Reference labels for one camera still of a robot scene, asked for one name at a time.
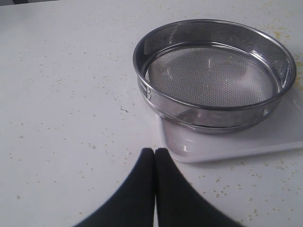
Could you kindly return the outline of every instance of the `white countertop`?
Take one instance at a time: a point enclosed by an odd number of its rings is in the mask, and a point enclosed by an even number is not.
[[[213,18],[279,39],[303,73],[300,0],[62,0],[0,7],[0,226],[72,226],[106,201],[141,148],[160,146],[132,54],[169,22]],[[297,85],[303,89],[303,81]],[[242,224],[300,226],[303,152],[177,166]]]

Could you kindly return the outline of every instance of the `stainless steel sieve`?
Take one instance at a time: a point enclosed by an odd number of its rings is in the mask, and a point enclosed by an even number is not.
[[[245,25],[186,20],[148,33],[134,50],[141,93],[161,117],[206,133],[258,124],[294,84],[290,52]]]

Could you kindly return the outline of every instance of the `metal rim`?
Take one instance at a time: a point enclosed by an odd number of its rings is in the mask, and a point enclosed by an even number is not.
[[[233,25],[233,26],[239,26],[242,28],[245,28],[247,30],[253,31],[263,37],[265,37],[266,39],[270,40],[271,42],[273,42],[274,44],[276,44],[287,56],[287,59],[289,60],[289,64],[290,64],[290,69],[291,69],[291,78],[289,83],[283,88],[281,89],[281,91],[279,93],[277,93],[276,95],[272,96],[271,98],[264,100],[262,102],[258,102],[255,104],[251,104],[251,105],[242,105],[242,106],[233,106],[233,107],[217,107],[217,106],[207,106],[207,105],[197,105],[197,104],[193,104],[193,103],[189,103],[186,101],[182,101],[176,98],[173,98],[171,96],[168,96],[164,93],[162,93],[161,91],[153,88],[149,82],[145,79],[145,76],[142,74],[142,72],[139,70],[137,64],[136,64],[136,55],[139,49],[139,46],[142,44],[142,42],[144,42],[145,38],[152,35],[153,33],[162,30],[164,28],[170,27],[170,26],[174,26],[174,25],[181,25],[181,24],[187,24],[187,23],[196,23],[196,22],[212,22],[212,23],[220,23],[220,24],[226,24],[226,25]],[[214,19],[192,19],[192,20],[182,20],[182,21],[178,21],[178,22],[173,22],[170,24],[166,24],[163,25],[161,27],[158,27],[154,30],[152,30],[151,32],[149,32],[148,34],[146,34],[140,41],[139,43],[136,45],[135,49],[134,49],[134,54],[133,54],[133,65],[134,65],[134,69],[137,73],[137,75],[140,77],[140,80],[144,83],[144,85],[146,85],[149,89],[153,90],[154,92],[156,92],[158,95],[165,97],[169,100],[172,100],[180,105],[186,105],[186,106],[190,106],[190,107],[194,107],[194,108],[199,108],[199,109],[205,109],[205,110],[214,110],[214,111],[240,111],[240,110],[245,110],[245,109],[251,109],[254,107],[258,107],[270,102],[273,102],[276,99],[279,99],[281,96],[283,96],[294,84],[295,82],[295,78],[296,78],[296,65],[295,65],[295,61],[294,58],[292,57],[291,53],[286,49],[286,47],[281,44],[278,40],[276,40],[275,38],[267,35],[266,33],[257,30],[253,27],[247,26],[247,25],[243,25],[243,24],[239,24],[239,23],[235,23],[235,22],[231,22],[231,21],[224,21],[224,20],[214,20]]]

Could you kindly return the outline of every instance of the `white tray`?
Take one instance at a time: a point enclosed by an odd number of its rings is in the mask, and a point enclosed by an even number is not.
[[[157,117],[162,146],[180,162],[226,158],[303,148],[303,95],[292,88],[274,113],[250,129],[229,134],[201,134]]]

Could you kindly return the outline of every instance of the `sieve mesh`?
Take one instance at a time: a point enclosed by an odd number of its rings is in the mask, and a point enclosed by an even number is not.
[[[253,56],[217,46],[190,46],[163,53],[145,78],[160,92],[215,107],[262,102],[279,92],[275,76]]]

